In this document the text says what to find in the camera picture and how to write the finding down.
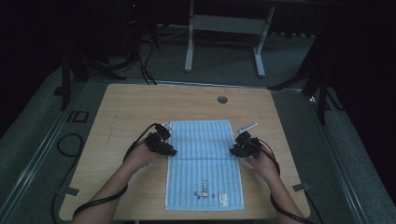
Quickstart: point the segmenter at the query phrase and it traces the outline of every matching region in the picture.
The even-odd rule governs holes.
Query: white label
[[[226,193],[221,193],[219,195],[219,203],[221,207],[227,207],[228,202],[227,202],[227,194]]]
[[[209,197],[209,191],[202,191],[202,196],[203,196],[204,198]]]

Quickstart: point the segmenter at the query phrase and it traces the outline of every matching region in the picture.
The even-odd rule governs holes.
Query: black cable
[[[275,202],[275,200],[274,200],[272,194],[270,194],[270,199],[271,199],[271,204],[273,205],[273,207],[275,208],[275,210],[276,210],[277,212],[279,212],[280,214],[282,214],[283,216],[289,217],[289,218],[291,218],[291,219],[293,219],[293,220],[296,220],[296,221],[298,221],[298,222],[301,222],[301,223],[313,224],[313,222],[311,222],[311,221],[309,221],[309,220],[307,220],[307,219],[305,219],[305,218],[303,218],[303,217],[298,217],[298,216],[296,216],[296,215],[294,215],[294,214],[292,214],[292,213],[289,213],[289,212],[283,210],[282,208],[280,208],[279,205],[277,205],[277,203]]]
[[[323,224],[323,219],[319,213],[319,210],[317,209],[317,207],[315,206],[314,202],[312,201],[311,197],[309,196],[308,192],[306,192],[306,190],[304,190],[305,196],[308,199],[308,201],[311,203],[312,207],[314,208],[315,212],[317,213],[317,216],[319,218],[319,221],[321,224]]]
[[[262,142],[262,143],[264,143],[264,144],[268,147],[268,149],[271,151],[271,153],[273,154],[273,156],[271,156],[268,152],[266,152],[266,151],[265,151],[264,149],[262,149],[261,147],[258,147],[258,146],[256,146],[256,145],[250,143],[249,141],[247,141],[247,142],[250,143],[252,146],[254,146],[254,147],[256,147],[256,148],[259,148],[263,153],[265,153],[265,155],[267,155],[267,156],[271,159],[271,161],[274,163],[274,165],[276,166],[276,169],[277,169],[278,173],[280,174],[279,164],[278,164],[277,161],[276,161],[276,158],[275,158],[275,155],[274,155],[273,150],[271,149],[271,147],[270,147],[266,142],[262,141],[261,139],[259,139],[259,141]],[[312,201],[311,197],[308,195],[308,193],[307,193],[306,191],[304,191],[304,193],[305,193],[306,198],[308,199],[308,201],[312,204],[312,207],[314,208],[315,212],[317,213],[318,218],[319,218],[319,220],[320,220],[320,223],[323,223],[323,219],[322,219],[322,217],[321,217],[321,215],[320,215],[318,209],[316,208],[314,202]],[[297,221],[299,221],[299,222],[301,222],[301,223],[313,223],[313,222],[311,222],[311,221],[309,221],[309,220],[307,220],[307,219],[305,219],[305,218],[298,217],[298,216],[295,216],[294,214],[291,214],[291,213],[289,213],[289,212],[284,211],[283,209],[281,209],[281,208],[276,204],[276,202],[275,202],[273,196],[270,195],[270,197],[271,197],[271,204],[272,204],[273,207],[276,209],[276,211],[278,211],[278,212],[281,213],[282,215],[287,216],[287,217],[290,217],[290,218],[292,218],[292,219],[294,219],[294,220],[297,220]]]
[[[76,209],[76,211],[73,213],[73,218],[75,218],[75,216],[78,215],[78,213],[80,213],[82,210],[85,210],[85,209],[90,208],[90,207],[94,207],[94,206],[99,205],[101,203],[108,203],[108,202],[111,202],[113,200],[118,199],[120,196],[122,196],[126,192],[127,189],[128,189],[128,185],[126,185],[125,188],[123,188],[122,191],[120,191],[119,193],[117,193],[115,195],[112,195],[110,197],[106,197],[106,198],[103,198],[103,199],[98,199],[98,200],[95,200],[95,201],[91,201],[91,202],[88,202],[88,203],[84,203],[82,206],[78,207]]]
[[[79,140],[79,149],[78,149],[78,154],[76,154],[76,155],[70,155],[70,154],[67,154],[67,153],[65,153],[65,152],[63,152],[63,151],[61,150],[61,147],[60,147],[61,142],[62,142],[66,137],[69,137],[69,136],[76,136],[76,137],[78,138],[78,140]],[[77,161],[78,161],[78,158],[79,158],[79,156],[81,155],[82,149],[83,149],[83,147],[84,147],[83,145],[84,145],[84,141],[82,140],[82,137],[81,137],[80,135],[76,134],[76,133],[70,133],[70,134],[65,135],[64,137],[62,137],[61,139],[58,140],[58,143],[57,143],[57,145],[56,145],[58,151],[59,151],[62,155],[66,156],[66,157],[75,157],[75,159],[74,159],[74,161],[73,161],[73,164],[70,166],[69,170],[67,171],[66,175],[65,175],[64,178],[62,179],[61,184],[59,185],[59,187],[58,187],[58,189],[56,190],[55,194],[54,194],[53,197],[52,197],[52,202],[51,202],[51,218],[52,218],[52,222],[55,223],[55,224],[57,223],[57,221],[56,221],[56,215],[55,215],[55,202],[56,202],[56,198],[57,198],[57,196],[58,196],[58,194],[59,194],[59,191],[61,191],[62,186],[64,185],[64,181],[65,181],[66,178],[70,175],[70,172],[73,170],[73,168],[76,166],[76,163],[77,163]]]
[[[146,81],[146,83],[148,85],[157,85],[157,83],[155,82],[154,77],[152,76],[152,74],[148,70],[149,58],[151,57],[151,54],[154,51],[154,47],[147,40],[142,39],[142,42],[150,45],[150,52],[149,52],[148,57],[147,57],[147,59],[146,59],[144,64],[142,62],[142,58],[140,57],[140,55],[137,56],[138,57],[137,59],[138,59],[138,61],[140,63],[140,70],[141,70],[141,73],[142,73],[142,77],[143,77],[143,79],[145,79],[145,81]]]
[[[134,142],[132,143],[132,145],[129,147],[128,151],[126,152],[126,154],[125,154],[125,156],[124,156],[124,159],[128,156],[128,154],[129,154],[134,148],[136,148],[137,146],[139,146],[140,144],[143,143],[143,142],[141,142],[141,143],[138,143],[138,142],[139,142],[140,139],[143,137],[143,135],[145,135],[146,132],[148,132],[149,129],[152,128],[152,127],[155,126],[155,125],[158,125],[158,124],[157,124],[157,123],[153,123],[153,124],[149,125],[149,126],[147,127],[147,129],[146,129],[145,131],[143,131],[142,134],[140,134],[140,136],[136,139],[136,141],[134,141]],[[81,205],[80,207],[78,207],[78,208],[75,210],[75,212],[73,213],[73,218],[74,218],[76,215],[78,215],[78,213],[80,213],[81,211],[83,211],[83,210],[85,210],[85,209],[87,209],[87,208],[96,206],[96,205],[101,204],[101,203],[108,203],[108,202],[111,202],[111,201],[113,201],[113,200],[118,199],[119,197],[121,197],[121,196],[126,192],[127,189],[128,189],[128,185],[126,185],[125,188],[123,188],[122,191],[120,191],[120,192],[117,193],[117,194],[114,194],[114,195],[109,196],[109,197],[105,197],[105,198],[103,198],[103,199],[98,199],[98,200],[95,200],[95,201],[91,201],[91,202],[84,203],[83,205]]]

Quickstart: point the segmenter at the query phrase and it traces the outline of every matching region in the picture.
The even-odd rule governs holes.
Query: blue paper
[[[228,120],[172,121],[169,139],[167,211],[243,210],[244,199],[233,131]]]

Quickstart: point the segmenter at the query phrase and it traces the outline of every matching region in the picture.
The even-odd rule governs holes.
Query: small round hole
[[[219,101],[219,103],[221,103],[221,104],[226,104],[226,103],[228,102],[228,99],[227,99],[227,97],[225,97],[225,96],[219,96],[219,97],[218,97],[218,101]]]

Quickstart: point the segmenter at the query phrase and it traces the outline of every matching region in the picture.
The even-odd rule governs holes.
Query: white metal leg
[[[267,37],[268,35],[268,30],[270,28],[271,19],[274,15],[274,11],[275,7],[270,7],[267,19],[265,20],[264,26],[262,27],[262,36],[260,38],[259,45],[253,48],[254,60],[257,67],[257,75],[259,77],[265,77],[264,64],[262,62],[262,46],[264,45],[265,37]]]

